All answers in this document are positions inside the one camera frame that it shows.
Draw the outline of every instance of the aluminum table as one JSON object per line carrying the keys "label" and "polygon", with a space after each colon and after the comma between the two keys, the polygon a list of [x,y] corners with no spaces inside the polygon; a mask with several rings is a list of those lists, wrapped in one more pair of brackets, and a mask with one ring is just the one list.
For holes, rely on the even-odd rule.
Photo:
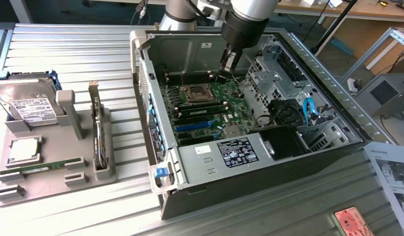
{"label": "aluminum table", "polygon": [[[361,152],[308,178],[160,220],[131,78],[133,29],[16,24],[0,30],[0,69],[57,71],[63,88],[76,92],[76,109],[89,107],[87,84],[99,81],[103,103],[112,110],[119,174],[113,184],[0,207],[0,235],[337,236],[331,214],[351,206],[359,208],[376,236],[401,235]],[[0,130],[4,119],[0,109]]]}

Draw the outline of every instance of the motherboard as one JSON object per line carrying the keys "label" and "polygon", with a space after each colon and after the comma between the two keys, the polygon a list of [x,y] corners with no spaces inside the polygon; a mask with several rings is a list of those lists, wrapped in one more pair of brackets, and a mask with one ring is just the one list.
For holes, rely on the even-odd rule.
{"label": "motherboard", "polygon": [[235,81],[165,84],[160,89],[180,146],[248,134],[253,118]]}

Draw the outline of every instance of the hard drive holder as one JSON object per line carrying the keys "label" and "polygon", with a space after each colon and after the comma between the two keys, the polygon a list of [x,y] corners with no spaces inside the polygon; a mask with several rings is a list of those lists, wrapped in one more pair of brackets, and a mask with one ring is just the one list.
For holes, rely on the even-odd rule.
{"label": "hard drive holder", "polygon": [[[93,159],[92,112],[91,110],[75,110],[75,93],[72,90],[59,90],[56,92],[56,103],[65,110],[65,115],[56,117],[57,124],[29,127],[23,120],[5,122],[8,129],[5,129],[0,162],[0,206],[89,188],[117,179],[109,109],[103,107],[108,165],[105,169],[97,170]],[[79,160],[65,163],[63,168],[57,170],[33,174],[23,174],[21,171],[1,174],[1,171],[15,168],[23,169],[32,165],[32,161],[21,161],[19,166],[12,168],[8,165],[8,157],[13,141],[37,137],[40,137],[40,160],[35,164],[55,163],[73,158]]]}

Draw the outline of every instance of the red card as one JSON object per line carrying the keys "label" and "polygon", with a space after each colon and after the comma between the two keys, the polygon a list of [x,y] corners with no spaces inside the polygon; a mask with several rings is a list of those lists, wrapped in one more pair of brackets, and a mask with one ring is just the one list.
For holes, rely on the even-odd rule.
{"label": "red card", "polygon": [[347,236],[375,236],[355,207],[336,212],[335,216]]}

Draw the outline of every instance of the paper document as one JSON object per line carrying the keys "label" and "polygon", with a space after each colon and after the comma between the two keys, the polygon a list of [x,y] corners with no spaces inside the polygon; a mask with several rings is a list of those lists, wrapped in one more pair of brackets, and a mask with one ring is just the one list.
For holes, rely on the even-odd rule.
{"label": "paper document", "polygon": [[404,147],[372,142],[364,150],[404,230]]}

